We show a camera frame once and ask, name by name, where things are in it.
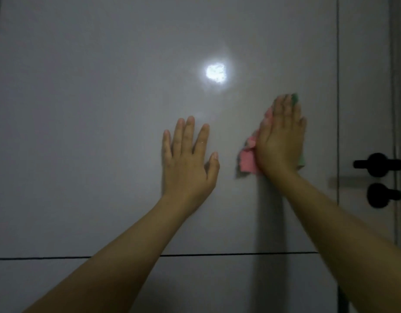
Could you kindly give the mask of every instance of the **black lever handle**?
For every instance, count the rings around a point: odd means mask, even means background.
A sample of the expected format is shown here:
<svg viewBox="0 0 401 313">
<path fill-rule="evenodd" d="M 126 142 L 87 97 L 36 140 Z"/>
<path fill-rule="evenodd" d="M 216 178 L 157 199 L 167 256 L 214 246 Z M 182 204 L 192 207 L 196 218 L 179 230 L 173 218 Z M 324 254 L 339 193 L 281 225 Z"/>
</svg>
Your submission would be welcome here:
<svg viewBox="0 0 401 313">
<path fill-rule="evenodd" d="M 367 199 L 372 207 L 381 209 L 387 206 L 390 200 L 401 200 L 401 191 L 388 189 L 381 183 L 374 183 L 367 189 Z"/>
<path fill-rule="evenodd" d="M 371 154 L 367 160 L 356 160 L 356 169 L 367 169 L 373 177 L 384 177 L 389 170 L 401 170 L 401 159 L 388 159 L 382 153 Z"/>
</svg>

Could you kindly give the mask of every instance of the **hand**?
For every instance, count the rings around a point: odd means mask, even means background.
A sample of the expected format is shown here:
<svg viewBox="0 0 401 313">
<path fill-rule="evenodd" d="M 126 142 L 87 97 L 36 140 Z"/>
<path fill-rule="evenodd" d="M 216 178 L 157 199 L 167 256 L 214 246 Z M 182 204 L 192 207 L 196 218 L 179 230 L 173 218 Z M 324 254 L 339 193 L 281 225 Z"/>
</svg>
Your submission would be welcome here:
<svg viewBox="0 0 401 313">
<path fill-rule="evenodd" d="M 182 204 L 190 216 L 211 194 L 219 172 L 218 153 L 209 158 L 209 169 L 204 168 L 209 125 L 204 124 L 199 132 L 193 150 L 193 129 L 195 119 L 189 116 L 177 121 L 173 146 L 170 146 L 170 132 L 163 134 L 164 196 Z"/>
<path fill-rule="evenodd" d="M 299 103 L 292 107 L 291 95 L 276 98 L 273 122 L 268 119 L 261 122 L 256 143 L 257 163 L 272 181 L 280 174 L 296 172 L 306 125 Z"/>
</svg>

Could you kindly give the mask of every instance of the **cleaning cloth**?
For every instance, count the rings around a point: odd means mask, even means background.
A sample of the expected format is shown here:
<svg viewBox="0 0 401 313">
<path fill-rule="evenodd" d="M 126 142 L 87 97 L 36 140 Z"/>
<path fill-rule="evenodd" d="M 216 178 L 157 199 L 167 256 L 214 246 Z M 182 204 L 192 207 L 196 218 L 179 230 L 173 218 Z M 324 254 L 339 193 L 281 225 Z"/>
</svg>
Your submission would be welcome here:
<svg viewBox="0 0 401 313">
<path fill-rule="evenodd" d="M 292 94 L 292 105 L 295 105 L 299 101 L 298 95 Z M 268 118 L 270 123 L 273 120 L 273 108 L 270 107 L 266 111 L 265 118 Z M 249 173 L 261 173 L 260 169 L 257 167 L 255 162 L 255 143 L 257 140 L 258 130 L 254 132 L 252 136 L 250 136 L 246 143 L 243 150 L 240 152 L 239 155 L 239 168 L 241 172 L 249 172 Z M 303 155 L 299 158 L 298 168 L 302 168 L 305 165 L 305 160 Z"/>
</svg>

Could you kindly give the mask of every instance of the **door handle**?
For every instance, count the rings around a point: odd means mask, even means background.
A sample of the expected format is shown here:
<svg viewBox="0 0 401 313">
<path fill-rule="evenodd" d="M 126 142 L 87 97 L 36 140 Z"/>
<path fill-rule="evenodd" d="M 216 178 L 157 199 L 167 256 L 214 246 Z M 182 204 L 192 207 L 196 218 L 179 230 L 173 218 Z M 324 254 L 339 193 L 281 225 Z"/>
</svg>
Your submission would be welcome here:
<svg viewBox="0 0 401 313">
<path fill-rule="evenodd" d="M 384 177 L 389 170 L 401 170 L 401 159 L 388 159 L 382 153 L 371 154 L 367 160 L 356 160 L 353 163 L 356 169 L 367 169 L 373 177 Z"/>
<path fill-rule="evenodd" d="M 388 189 L 381 183 L 374 183 L 367 189 L 367 199 L 372 207 L 381 209 L 387 206 L 390 200 L 401 200 L 401 191 Z"/>
</svg>

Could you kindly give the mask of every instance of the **bright light spot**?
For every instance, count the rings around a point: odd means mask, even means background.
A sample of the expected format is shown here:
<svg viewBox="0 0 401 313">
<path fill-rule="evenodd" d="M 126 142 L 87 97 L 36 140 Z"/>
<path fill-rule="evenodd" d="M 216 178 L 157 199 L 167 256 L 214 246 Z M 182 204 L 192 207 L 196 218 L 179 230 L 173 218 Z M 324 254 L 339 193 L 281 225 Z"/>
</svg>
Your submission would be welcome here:
<svg viewBox="0 0 401 313">
<path fill-rule="evenodd" d="M 224 83 L 226 80 L 225 65 L 221 64 L 220 62 L 217 64 L 209 65 L 206 68 L 206 76 L 216 83 Z"/>
</svg>

